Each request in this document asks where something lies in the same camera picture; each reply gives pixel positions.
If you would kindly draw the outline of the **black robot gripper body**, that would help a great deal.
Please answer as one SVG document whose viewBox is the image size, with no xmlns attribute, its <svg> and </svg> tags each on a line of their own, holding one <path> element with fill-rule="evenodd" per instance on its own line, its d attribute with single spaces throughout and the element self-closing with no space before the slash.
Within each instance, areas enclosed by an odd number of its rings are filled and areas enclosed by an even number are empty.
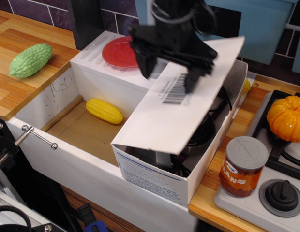
<svg viewBox="0 0 300 232">
<path fill-rule="evenodd" d="M 134 52 L 151 54 L 185 67 L 211 69 L 217 52 L 196 35 L 196 0 L 155 0 L 154 25 L 131 26 Z"/>
</svg>

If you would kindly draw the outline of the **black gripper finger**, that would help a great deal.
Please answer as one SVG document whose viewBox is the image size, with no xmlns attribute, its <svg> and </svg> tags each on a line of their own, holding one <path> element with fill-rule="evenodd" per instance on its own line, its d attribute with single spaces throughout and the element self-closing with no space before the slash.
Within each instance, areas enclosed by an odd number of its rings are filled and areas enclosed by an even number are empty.
<svg viewBox="0 0 300 232">
<path fill-rule="evenodd" d="M 142 75 L 148 79 L 157 63 L 157 57 L 141 52 L 136 52 L 135 56 Z"/>
<path fill-rule="evenodd" d="M 199 78 L 205 75 L 205 70 L 198 67 L 190 67 L 188 73 L 185 76 L 184 88 L 186 93 L 191 93 Z"/>
</svg>

